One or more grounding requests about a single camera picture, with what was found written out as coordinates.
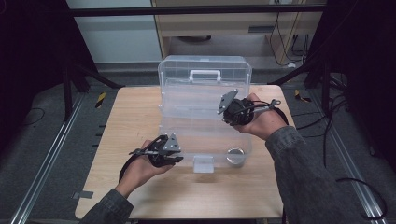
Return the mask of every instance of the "clear plastic container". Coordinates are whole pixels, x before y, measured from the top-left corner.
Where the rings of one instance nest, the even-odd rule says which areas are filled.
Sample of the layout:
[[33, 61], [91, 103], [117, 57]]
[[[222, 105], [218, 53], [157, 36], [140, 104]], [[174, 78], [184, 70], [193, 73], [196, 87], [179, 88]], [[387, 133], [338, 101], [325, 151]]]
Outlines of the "clear plastic container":
[[218, 115], [221, 95], [248, 96], [251, 67], [237, 56], [168, 56], [159, 65], [162, 89], [160, 134], [175, 133], [184, 160], [195, 173], [241, 167], [251, 151], [241, 134]]

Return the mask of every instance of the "hand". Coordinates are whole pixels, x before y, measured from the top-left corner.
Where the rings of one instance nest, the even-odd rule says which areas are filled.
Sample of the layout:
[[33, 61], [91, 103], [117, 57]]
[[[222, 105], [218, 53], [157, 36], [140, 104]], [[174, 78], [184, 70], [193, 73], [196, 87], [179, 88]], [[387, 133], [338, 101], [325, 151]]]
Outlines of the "hand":
[[[253, 102], [260, 101], [259, 97], [255, 93], [251, 93], [247, 99]], [[253, 121], [247, 125], [236, 125], [233, 127], [240, 133], [251, 133], [260, 137], [262, 140], [267, 140], [272, 133], [285, 126], [287, 126], [287, 124], [275, 110], [268, 110], [261, 113], [255, 113]]]
[[[141, 148], [146, 147], [150, 142], [146, 140]], [[163, 174], [172, 167], [173, 165], [166, 165], [157, 168], [151, 164], [148, 156], [140, 156], [128, 166], [115, 190], [125, 198], [128, 198], [132, 191], [144, 185], [155, 175]]]

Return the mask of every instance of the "black cord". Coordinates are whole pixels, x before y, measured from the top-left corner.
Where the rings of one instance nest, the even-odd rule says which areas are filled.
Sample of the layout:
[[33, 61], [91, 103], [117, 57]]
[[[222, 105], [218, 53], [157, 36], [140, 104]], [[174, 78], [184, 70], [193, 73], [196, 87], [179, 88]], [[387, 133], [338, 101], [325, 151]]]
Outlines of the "black cord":
[[33, 122], [30, 122], [30, 123], [23, 123], [22, 125], [27, 126], [27, 125], [35, 124], [35, 123], [39, 122], [40, 120], [42, 120], [44, 118], [44, 115], [46, 114], [46, 111], [44, 109], [42, 109], [42, 108], [36, 108], [35, 107], [35, 108], [30, 109], [30, 111], [32, 111], [32, 110], [41, 110], [41, 112], [43, 112], [43, 113], [41, 114], [41, 117], [39, 119], [37, 119], [37, 120], [35, 120]]
[[318, 134], [318, 135], [308, 135], [308, 136], [302, 136], [303, 138], [313, 138], [313, 137], [321, 137], [321, 136], [323, 136], [324, 135], [324, 133], [323, 134]]
[[345, 91], [347, 89], [347, 85], [344, 83], [343, 80], [343, 74], [341, 74], [340, 79], [338, 80], [336, 77], [330, 75], [330, 79], [331, 79], [331, 84], [334, 85], [334, 87], [340, 91]]
[[299, 35], [293, 35], [293, 43], [291, 45], [291, 52], [294, 56], [303, 57], [302, 61], [304, 63], [304, 56], [308, 53], [308, 39], [309, 35], [305, 35], [305, 42], [303, 49], [294, 49], [295, 43], [297, 42]]
[[247, 110], [249, 110], [249, 109], [253, 109], [253, 108], [257, 108], [257, 107], [264, 107], [264, 106], [269, 105], [268, 103], [265, 103], [265, 102], [263, 102], [263, 101], [261, 101], [261, 103], [264, 103], [264, 104], [247, 106], [247, 107], [245, 107], [245, 108], [242, 108], [242, 109], [240, 109], [240, 110], [237, 110], [237, 111], [233, 112], [233, 114], [236, 115], [236, 114], [238, 114], [238, 113], [247, 111]]
[[324, 165], [324, 167], [326, 167], [326, 154], [327, 154], [327, 134], [328, 134], [328, 132], [329, 132], [329, 130], [330, 130], [330, 128], [332, 127], [332, 114], [334, 113], [334, 112], [336, 112], [341, 106], [343, 106], [343, 105], [346, 105], [347, 104], [347, 100], [343, 100], [343, 101], [341, 101], [340, 103], [338, 103], [337, 105], [334, 105], [334, 102], [335, 102], [335, 100], [337, 99], [337, 98], [339, 98], [339, 97], [342, 97], [342, 96], [344, 96], [344, 94], [343, 93], [341, 93], [341, 94], [339, 94], [338, 96], [336, 96], [336, 97], [334, 97], [334, 99], [332, 99], [332, 104], [331, 104], [331, 106], [330, 106], [330, 112], [329, 112], [329, 115], [327, 116], [327, 118], [329, 119], [328, 120], [328, 123], [327, 123], [327, 125], [326, 125], [326, 129], [325, 129], [325, 131], [324, 131], [324, 134], [323, 134], [323, 165]]
[[267, 102], [265, 102], [265, 101], [251, 101], [251, 102], [253, 102], [253, 103], [263, 103], [263, 104], [269, 105], [269, 103], [267, 103]]
[[299, 116], [311, 115], [311, 114], [320, 114], [320, 112], [309, 112], [309, 113], [296, 114], [296, 115], [291, 115], [291, 116], [292, 116], [292, 117], [299, 117]]
[[339, 179], [336, 179], [335, 181], [336, 181], [336, 182], [356, 181], [356, 182], [358, 182], [358, 183], [361, 183], [361, 184], [367, 186], [372, 192], [374, 192], [374, 193], [381, 199], [382, 204], [383, 204], [383, 210], [384, 210], [384, 211], [382, 212], [382, 215], [379, 216], [379, 217], [368, 217], [368, 216], [366, 216], [366, 215], [361, 215], [364, 219], [370, 220], [370, 221], [376, 221], [376, 220], [383, 219], [383, 218], [387, 215], [387, 212], [388, 212], [387, 202], [386, 202], [385, 199], [381, 196], [381, 194], [379, 193], [379, 191], [376, 190], [376, 188], [374, 188], [373, 186], [369, 185], [368, 183], [366, 183], [366, 182], [364, 182], [364, 181], [362, 181], [362, 180], [359, 180], [359, 179], [357, 179], [357, 178], [351, 178], [351, 177], [339, 178]]
[[272, 50], [272, 52], [273, 52], [273, 54], [274, 54], [275, 61], [276, 61], [276, 63], [277, 63], [278, 65], [281, 65], [281, 66], [288, 65], [287, 63], [282, 64], [282, 63], [280, 63], [280, 62], [277, 61], [276, 54], [275, 54], [275, 51], [274, 51], [274, 48], [273, 48], [273, 45], [272, 45], [272, 37], [273, 37], [273, 34], [274, 34], [275, 29], [277, 28], [277, 31], [278, 31], [278, 33], [279, 33], [279, 39], [280, 39], [280, 42], [281, 42], [282, 47], [283, 47], [283, 52], [285, 53], [286, 57], [290, 60], [291, 63], [297, 63], [297, 62], [299, 62], [300, 60], [293, 60], [293, 59], [291, 59], [291, 58], [288, 56], [288, 53], [286, 52], [286, 47], [285, 47], [285, 44], [284, 44], [284, 42], [283, 42], [282, 35], [280, 34], [278, 20], [279, 20], [279, 12], [276, 13], [276, 21], [275, 21], [274, 29], [273, 29], [273, 31], [271, 32], [270, 39], [269, 39], [270, 47], [271, 47], [271, 50]]
[[323, 116], [323, 117], [321, 117], [320, 119], [317, 119], [317, 120], [315, 120], [315, 121], [312, 122], [312, 123], [309, 123], [309, 124], [307, 124], [307, 125], [305, 125], [305, 126], [303, 126], [303, 127], [298, 127], [298, 128], [296, 128], [296, 130], [301, 130], [301, 129], [305, 129], [305, 128], [314, 126], [315, 124], [319, 123], [321, 120], [326, 119], [326, 118], [327, 118], [326, 116]]

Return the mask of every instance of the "small white object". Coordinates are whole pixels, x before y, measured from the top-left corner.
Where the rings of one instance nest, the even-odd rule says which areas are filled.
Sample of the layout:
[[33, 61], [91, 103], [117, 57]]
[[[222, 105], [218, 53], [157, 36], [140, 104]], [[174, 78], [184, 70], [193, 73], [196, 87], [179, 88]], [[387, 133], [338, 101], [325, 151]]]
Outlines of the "small white object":
[[194, 156], [194, 172], [195, 173], [204, 173], [204, 174], [212, 174], [215, 172], [213, 156], [209, 155], [198, 155]]
[[296, 64], [295, 64], [295, 63], [289, 63], [289, 64], [288, 64], [288, 67], [295, 68], [295, 67], [296, 67]]

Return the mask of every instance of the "wooden table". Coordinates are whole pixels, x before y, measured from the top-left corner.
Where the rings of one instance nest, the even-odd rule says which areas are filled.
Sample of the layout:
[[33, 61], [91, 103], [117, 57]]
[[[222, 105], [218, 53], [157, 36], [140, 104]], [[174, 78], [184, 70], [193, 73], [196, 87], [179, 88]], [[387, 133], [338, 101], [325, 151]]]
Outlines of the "wooden table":
[[[293, 125], [282, 90], [278, 86], [250, 86], [262, 100], [280, 100]], [[160, 87], [119, 90], [102, 140], [96, 152], [76, 217], [82, 218], [118, 183], [128, 153], [146, 139], [158, 136], [161, 120]], [[191, 167], [175, 166], [134, 191], [130, 218], [259, 218], [281, 217], [282, 202], [276, 185], [273, 160], [264, 142], [252, 138], [253, 150], [242, 168], [217, 168], [214, 174], [195, 174]]]

